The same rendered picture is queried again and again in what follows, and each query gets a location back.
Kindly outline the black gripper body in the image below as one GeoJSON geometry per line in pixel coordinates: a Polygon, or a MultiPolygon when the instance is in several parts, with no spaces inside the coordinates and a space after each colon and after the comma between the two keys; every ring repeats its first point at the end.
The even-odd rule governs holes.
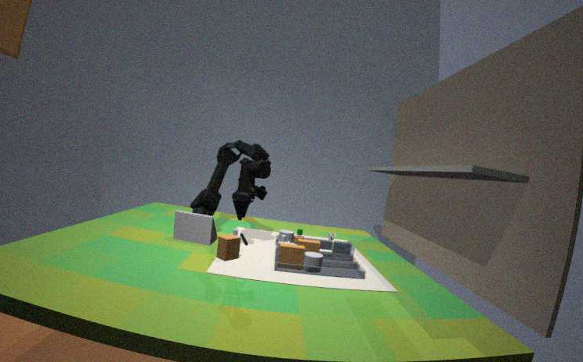
{"type": "Polygon", "coordinates": [[[243,202],[250,202],[251,199],[254,200],[254,195],[249,194],[247,192],[250,183],[253,182],[253,185],[255,183],[254,181],[255,178],[252,177],[247,177],[247,176],[240,176],[240,178],[238,179],[239,181],[239,186],[238,186],[238,190],[236,190],[236,192],[233,193],[232,199],[233,200],[237,200],[237,201],[243,201],[243,202]]]}

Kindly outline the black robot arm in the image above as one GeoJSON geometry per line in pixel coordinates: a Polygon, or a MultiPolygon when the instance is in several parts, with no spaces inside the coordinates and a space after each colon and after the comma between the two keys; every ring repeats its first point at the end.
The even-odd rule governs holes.
{"type": "MultiPolygon", "coordinates": [[[[249,160],[249,158],[243,158],[240,160],[240,163],[242,164],[240,170],[241,176],[260,179],[266,179],[269,177],[271,172],[271,162],[268,160],[269,154],[259,144],[251,146],[241,140],[224,144],[218,150],[216,156],[218,164],[215,167],[215,171],[207,188],[201,191],[190,205],[190,207],[193,208],[192,213],[213,216],[217,210],[219,201],[222,198],[222,195],[219,194],[219,188],[225,177],[226,170],[229,165],[239,160],[243,153],[250,156],[253,161],[249,160]],[[236,155],[230,148],[236,148],[240,154],[236,155]]],[[[247,192],[249,194],[252,192],[252,194],[260,200],[264,200],[265,195],[267,194],[264,186],[255,186],[253,185],[253,182],[250,183],[247,192]]]]}

